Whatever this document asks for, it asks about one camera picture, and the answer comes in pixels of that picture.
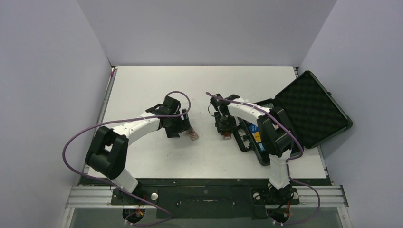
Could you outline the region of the pink chip stack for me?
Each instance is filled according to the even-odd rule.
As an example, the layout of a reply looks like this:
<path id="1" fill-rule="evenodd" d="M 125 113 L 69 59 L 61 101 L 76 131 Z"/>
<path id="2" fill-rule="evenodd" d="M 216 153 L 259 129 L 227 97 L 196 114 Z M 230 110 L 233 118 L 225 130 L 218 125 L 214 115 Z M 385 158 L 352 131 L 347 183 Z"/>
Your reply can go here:
<path id="1" fill-rule="evenodd" d="M 187 133 L 192 141 L 196 141 L 197 139 L 199 139 L 199 136 L 194 129 L 188 130 Z"/>

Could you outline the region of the blue small blind button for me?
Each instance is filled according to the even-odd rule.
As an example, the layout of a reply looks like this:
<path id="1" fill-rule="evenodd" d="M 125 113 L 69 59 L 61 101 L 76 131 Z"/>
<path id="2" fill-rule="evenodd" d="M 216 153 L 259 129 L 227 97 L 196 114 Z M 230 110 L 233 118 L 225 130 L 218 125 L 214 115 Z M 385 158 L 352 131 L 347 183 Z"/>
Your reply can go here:
<path id="1" fill-rule="evenodd" d="M 249 126 L 249 130 L 252 132 L 252 133 L 255 133 L 255 132 L 258 132 L 259 131 L 259 128 L 257 127 L 257 126 L 255 126 L 255 125 L 250 125 Z"/>

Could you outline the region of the light blue chip stack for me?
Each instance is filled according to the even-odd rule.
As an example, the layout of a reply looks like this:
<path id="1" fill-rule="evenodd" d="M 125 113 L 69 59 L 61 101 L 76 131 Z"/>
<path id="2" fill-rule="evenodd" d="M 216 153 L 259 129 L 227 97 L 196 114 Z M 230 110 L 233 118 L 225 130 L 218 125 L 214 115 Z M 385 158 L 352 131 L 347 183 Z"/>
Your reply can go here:
<path id="1" fill-rule="evenodd" d="M 265 148 L 264 148 L 264 146 L 263 146 L 261 143 L 258 143 L 258 150 L 259 150 L 260 152 L 264 152 L 264 151 L 265 151 Z"/>

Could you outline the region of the red brown chip stack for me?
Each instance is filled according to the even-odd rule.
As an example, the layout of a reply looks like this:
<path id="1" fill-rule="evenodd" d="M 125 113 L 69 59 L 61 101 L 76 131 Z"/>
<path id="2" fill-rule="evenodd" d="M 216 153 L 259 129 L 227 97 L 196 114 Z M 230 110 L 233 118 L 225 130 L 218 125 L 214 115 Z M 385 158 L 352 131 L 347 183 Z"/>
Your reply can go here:
<path id="1" fill-rule="evenodd" d="M 231 133 L 225 133 L 225 134 L 223 134 L 223 139 L 224 139 L 224 140 L 230 140 L 230 139 L 231 139 Z"/>

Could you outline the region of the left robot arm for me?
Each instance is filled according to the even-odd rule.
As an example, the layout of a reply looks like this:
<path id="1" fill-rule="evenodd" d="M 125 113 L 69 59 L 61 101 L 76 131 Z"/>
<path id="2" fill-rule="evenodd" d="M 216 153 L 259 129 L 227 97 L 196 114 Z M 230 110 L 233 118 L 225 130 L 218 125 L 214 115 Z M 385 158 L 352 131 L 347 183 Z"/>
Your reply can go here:
<path id="1" fill-rule="evenodd" d="M 129 204 L 141 200 L 139 181 L 125 168 L 128 147 L 143 136 L 164 129 L 167 138 L 177 138 L 191 129 L 187 108 L 167 95 L 161 104 L 145 110 L 135 120 L 108 128 L 100 127 L 90 144 L 85 163 L 124 189 L 123 198 Z"/>

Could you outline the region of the yellow big blind button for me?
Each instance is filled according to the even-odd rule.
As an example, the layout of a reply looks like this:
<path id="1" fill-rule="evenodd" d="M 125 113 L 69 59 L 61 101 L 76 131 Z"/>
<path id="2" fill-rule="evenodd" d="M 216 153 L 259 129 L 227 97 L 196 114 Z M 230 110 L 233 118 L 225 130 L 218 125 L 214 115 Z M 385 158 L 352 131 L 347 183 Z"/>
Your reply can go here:
<path id="1" fill-rule="evenodd" d="M 255 141 L 261 141 L 260 132 L 255 132 L 253 135 Z"/>

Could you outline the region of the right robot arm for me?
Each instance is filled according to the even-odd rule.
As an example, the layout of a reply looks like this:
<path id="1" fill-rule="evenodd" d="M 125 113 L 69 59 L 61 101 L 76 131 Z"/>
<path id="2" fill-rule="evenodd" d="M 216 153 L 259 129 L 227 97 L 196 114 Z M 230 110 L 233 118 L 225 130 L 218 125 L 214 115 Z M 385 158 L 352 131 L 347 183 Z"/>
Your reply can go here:
<path id="1" fill-rule="evenodd" d="M 268 190 L 269 199 L 280 203 L 287 197 L 288 187 L 293 179 L 290 176 L 289 162 L 302 157 L 304 149 L 292 133 L 292 125 L 287 114 L 280 110 L 275 117 L 274 108 L 266 108 L 250 103 L 239 96 L 228 99 L 206 92 L 206 95 L 223 107 L 225 114 L 237 117 L 258 127 L 260 140 L 266 151 L 269 152 L 270 171 Z"/>

